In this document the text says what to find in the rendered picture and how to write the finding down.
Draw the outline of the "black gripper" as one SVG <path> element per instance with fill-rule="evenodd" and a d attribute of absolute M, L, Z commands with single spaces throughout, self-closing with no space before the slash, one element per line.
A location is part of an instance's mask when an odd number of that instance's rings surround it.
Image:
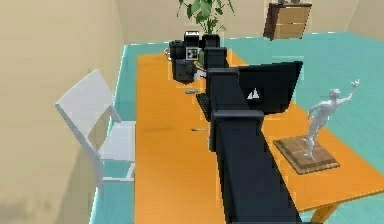
<path fill-rule="evenodd" d="M 191 61 L 186 60 L 186 47 L 182 40 L 174 40 L 169 43 L 169 56 L 173 79 L 183 84 L 192 83 L 196 68 Z"/>

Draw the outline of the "green house plant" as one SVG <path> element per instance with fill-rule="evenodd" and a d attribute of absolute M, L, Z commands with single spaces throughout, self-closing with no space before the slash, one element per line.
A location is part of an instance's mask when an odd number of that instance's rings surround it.
<path fill-rule="evenodd" d="M 227 30 L 220 21 L 225 7 L 235 14 L 232 0 L 178 0 L 177 15 L 180 14 L 182 7 L 186 9 L 187 18 L 200 25 L 205 34 Z"/>

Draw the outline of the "orange wooden table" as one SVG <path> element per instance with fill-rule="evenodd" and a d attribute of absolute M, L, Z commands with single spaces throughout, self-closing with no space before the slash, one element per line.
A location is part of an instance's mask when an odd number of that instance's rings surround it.
<path fill-rule="evenodd" d="M 173 80 L 161 53 L 138 57 L 136 80 L 134 224 L 225 224 L 216 156 L 195 97 Z M 324 221 L 341 203 L 384 193 L 377 169 L 330 131 L 319 140 L 339 167 L 299 175 L 271 150 L 299 211 Z"/>

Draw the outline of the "black laptop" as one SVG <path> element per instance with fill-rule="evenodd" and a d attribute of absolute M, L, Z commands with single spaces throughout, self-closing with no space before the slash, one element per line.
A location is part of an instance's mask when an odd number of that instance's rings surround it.
<path fill-rule="evenodd" d="M 302 66 L 302 61 L 293 61 L 211 68 L 206 90 L 196 99 L 207 121 L 218 110 L 282 113 L 289 107 Z"/>

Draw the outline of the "white chair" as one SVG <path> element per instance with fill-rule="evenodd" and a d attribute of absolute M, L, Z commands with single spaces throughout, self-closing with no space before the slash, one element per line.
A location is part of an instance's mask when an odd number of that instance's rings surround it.
<path fill-rule="evenodd" d="M 134 181 L 136 122 L 123 121 L 114 106 L 114 100 L 114 94 L 102 73 L 95 69 L 55 103 L 57 111 L 92 162 L 100 197 L 104 194 L 105 182 Z M 105 112 L 113 120 L 113 126 L 100 148 L 96 149 L 89 140 L 89 134 Z M 130 167 L 123 178 L 106 177 L 104 161 L 129 162 Z"/>

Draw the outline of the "brown chest of drawers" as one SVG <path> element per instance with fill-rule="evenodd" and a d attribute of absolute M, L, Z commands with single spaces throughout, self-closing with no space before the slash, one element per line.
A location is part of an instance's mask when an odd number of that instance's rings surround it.
<path fill-rule="evenodd" d="M 301 39 L 311 7 L 310 3 L 270 3 L 263 36 L 270 40 Z"/>

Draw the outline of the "white statue on brown base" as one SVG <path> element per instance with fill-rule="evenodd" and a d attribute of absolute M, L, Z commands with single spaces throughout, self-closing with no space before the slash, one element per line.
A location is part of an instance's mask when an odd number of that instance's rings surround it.
<path fill-rule="evenodd" d="M 351 84 L 353 90 L 347 97 L 341 98 L 339 89 L 331 89 L 327 100 L 321 101 L 309 109 L 307 119 L 310 124 L 306 135 L 273 141 L 273 144 L 297 174 L 308 174 L 340 166 L 337 160 L 316 139 L 319 131 L 330 120 L 331 115 L 341 105 L 352 99 L 360 80 L 354 80 Z"/>

